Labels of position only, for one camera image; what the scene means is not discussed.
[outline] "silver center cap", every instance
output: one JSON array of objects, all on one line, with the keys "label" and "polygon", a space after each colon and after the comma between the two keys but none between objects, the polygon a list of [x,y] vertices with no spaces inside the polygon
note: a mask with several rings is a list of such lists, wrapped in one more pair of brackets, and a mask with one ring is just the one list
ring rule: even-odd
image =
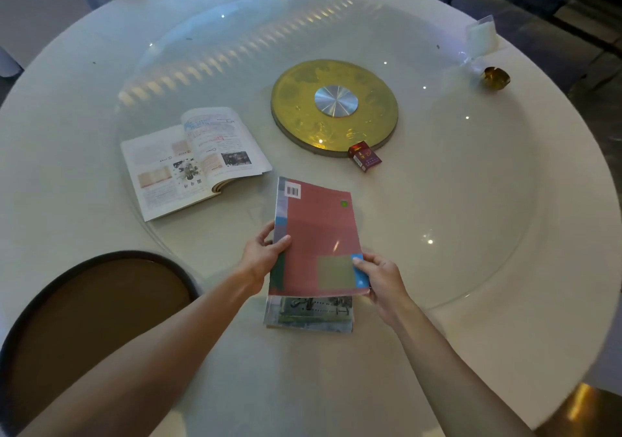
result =
[{"label": "silver center cap", "polygon": [[315,92],[315,107],[332,118],[343,118],[358,108],[358,98],[346,87],[328,85]]}]

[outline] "left hand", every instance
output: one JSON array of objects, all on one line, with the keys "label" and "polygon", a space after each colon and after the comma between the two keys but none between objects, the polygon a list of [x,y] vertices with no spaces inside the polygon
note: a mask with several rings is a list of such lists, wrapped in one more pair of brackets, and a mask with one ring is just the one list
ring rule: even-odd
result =
[{"label": "left hand", "polygon": [[292,243],[290,235],[284,236],[277,243],[272,244],[266,240],[268,234],[274,229],[274,221],[268,222],[261,232],[246,242],[242,260],[239,262],[240,270],[248,276],[251,282],[250,293],[257,294],[261,291],[264,277],[276,263],[279,253],[283,252]]}]

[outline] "forearm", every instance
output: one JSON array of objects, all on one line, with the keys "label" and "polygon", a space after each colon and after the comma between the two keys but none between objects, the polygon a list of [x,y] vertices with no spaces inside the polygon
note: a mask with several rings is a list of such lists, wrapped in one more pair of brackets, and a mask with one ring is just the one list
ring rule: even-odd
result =
[{"label": "forearm", "polygon": [[69,387],[20,437],[147,436],[249,296],[236,271]]},{"label": "forearm", "polygon": [[397,308],[395,331],[447,437],[533,436],[410,300]]}]

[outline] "gold turntable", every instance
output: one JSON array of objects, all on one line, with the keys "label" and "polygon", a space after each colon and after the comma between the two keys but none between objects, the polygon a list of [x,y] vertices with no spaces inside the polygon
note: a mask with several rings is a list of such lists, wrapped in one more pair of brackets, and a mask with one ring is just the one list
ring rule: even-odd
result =
[{"label": "gold turntable", "polygon": [[339,60],[310,60],[274,84],[272,115],[293,142],[317,154],[347,157],[366,141],[377,149],[397,125],[397,101],[369,70]]}]

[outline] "barcode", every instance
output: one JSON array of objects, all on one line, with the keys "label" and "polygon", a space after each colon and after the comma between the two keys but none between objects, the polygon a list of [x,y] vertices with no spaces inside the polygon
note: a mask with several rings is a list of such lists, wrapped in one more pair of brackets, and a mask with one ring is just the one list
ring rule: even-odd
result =
[{"label": "barcode", "polygon": [[300,199],[300,185],[298,183],[285,182],[285,196]]}]

